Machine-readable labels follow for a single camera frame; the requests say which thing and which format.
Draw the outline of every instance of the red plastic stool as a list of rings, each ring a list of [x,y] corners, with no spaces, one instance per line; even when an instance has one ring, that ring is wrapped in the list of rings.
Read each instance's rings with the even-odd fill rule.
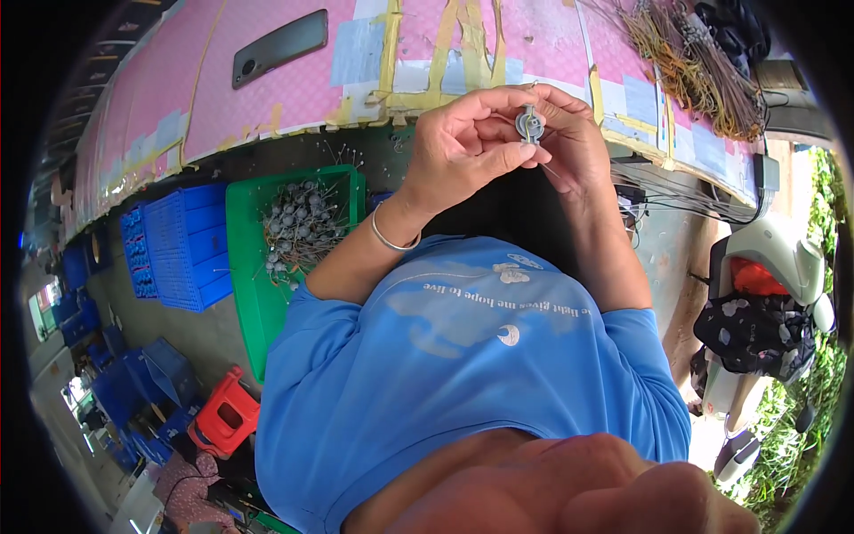
[[[199,449],[220,458],[231,455],[258,427],[260,405],[237,382],[242,376],[240,367],[232,367],[187,429]]]

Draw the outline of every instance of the bracelet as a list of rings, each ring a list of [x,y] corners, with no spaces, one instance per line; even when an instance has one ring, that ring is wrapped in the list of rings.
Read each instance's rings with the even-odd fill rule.
[[[409,243],[409,246],[406,247],[399,247],[396,244],[391,243],[388,239],[383,237],[383,234],[379,232],[379,230],[377,229],[377,211],[379,211],[379,207],[383,205],[383,202],[385,201],[381,201],[379,204],[377,204],[377,207],[374,208],[374,210],[371,212],[371,228],[373,228],[374,235],[377,236],[377,239],[379,239],[380,242],[382,242],[382,244],[384,244],[385,246],[389,247],[392,250],[396,250],[397,252],[409,252],[410,250],[417,247],[418,244],[421,243],[421,232],[419,232],[418,236],[413,239],[411,243]]]

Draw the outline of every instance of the red bag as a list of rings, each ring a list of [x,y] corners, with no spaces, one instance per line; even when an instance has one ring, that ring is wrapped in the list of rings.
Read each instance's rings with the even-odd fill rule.
[[[729,260],[733,287],[751,295],[788,295],[789,292],[761,263],[734,257]]]

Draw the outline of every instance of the blue long-sleeve shirt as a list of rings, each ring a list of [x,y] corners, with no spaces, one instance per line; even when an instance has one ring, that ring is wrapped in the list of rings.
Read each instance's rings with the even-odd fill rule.
[[[302,532],[479,431],[609,432],[687,458],[690,423],[652,310],[600,314],[548,262],[492,238],[425,239],[364,306],[301,286],[270,347],[255,444],[267,503]]]

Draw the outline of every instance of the scooter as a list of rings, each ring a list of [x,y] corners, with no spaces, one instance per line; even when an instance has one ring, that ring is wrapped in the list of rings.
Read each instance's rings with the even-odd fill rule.
[[[833,330],[833,305],[822,292],[824,255],[806,238],[798,238],[790,219],[769,213],[713,244],[709,278],[704,279],[709,285],[709,298],[733,292],[730,261],[734,257],[761,264],[794,301],[805,308],[818,330]],[[695,368],[700,358],[699,365],[705,363],[707,373],[702,413],[724,420],[726,440],[718,454],[714,473],[719,483],[730,485],[743,476],[759,456],[760,442],[746,428],[756,416],[765,388],[773,378],[731,373],[723,367],[720,357],[707,348],[695,355]],[[798,419],[803,421],[798,431],[805,431],[811,423],[811,414],[807,410]]]

